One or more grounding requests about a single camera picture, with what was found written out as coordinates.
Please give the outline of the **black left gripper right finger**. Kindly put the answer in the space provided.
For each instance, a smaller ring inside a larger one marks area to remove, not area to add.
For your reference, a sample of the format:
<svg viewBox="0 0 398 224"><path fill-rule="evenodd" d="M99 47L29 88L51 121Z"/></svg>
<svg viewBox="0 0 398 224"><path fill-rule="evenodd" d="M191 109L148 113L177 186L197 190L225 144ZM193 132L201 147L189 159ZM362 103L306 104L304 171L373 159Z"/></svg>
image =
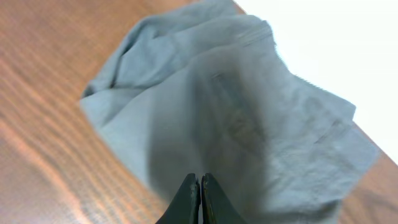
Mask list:
<svg viewBox="0 0 398 224"><path fill-rule="evenodd" d="M218 181L210 173L206 173L201 179L201 201L203 203L203 223L246 224Z"/></svg>

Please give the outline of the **grey shorts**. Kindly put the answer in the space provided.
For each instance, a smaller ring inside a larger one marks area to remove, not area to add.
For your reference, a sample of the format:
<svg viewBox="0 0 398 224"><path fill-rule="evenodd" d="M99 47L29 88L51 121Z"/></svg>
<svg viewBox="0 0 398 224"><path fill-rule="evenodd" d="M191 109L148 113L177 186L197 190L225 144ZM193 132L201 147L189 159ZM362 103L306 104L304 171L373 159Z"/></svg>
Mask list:
<svg viewBox="0 0 398 224"><path fill-rule="evenodd" d="M146 187L171 201L210 173L246 223L335 223L378 156L354 105L291 74L269 24L231 1L139 21L80 106Z"/></svg>

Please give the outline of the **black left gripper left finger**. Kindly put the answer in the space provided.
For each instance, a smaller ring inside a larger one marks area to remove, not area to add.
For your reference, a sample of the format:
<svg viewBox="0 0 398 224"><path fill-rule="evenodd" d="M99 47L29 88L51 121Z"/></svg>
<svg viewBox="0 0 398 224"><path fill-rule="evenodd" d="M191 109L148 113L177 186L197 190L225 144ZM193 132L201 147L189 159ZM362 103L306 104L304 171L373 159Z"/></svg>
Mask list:
<svg viewBox="0 0 398 224"><path fill-rule="evenodd" d="M196 175L188 174L156 224L198 224L200 190Z"/></svg>

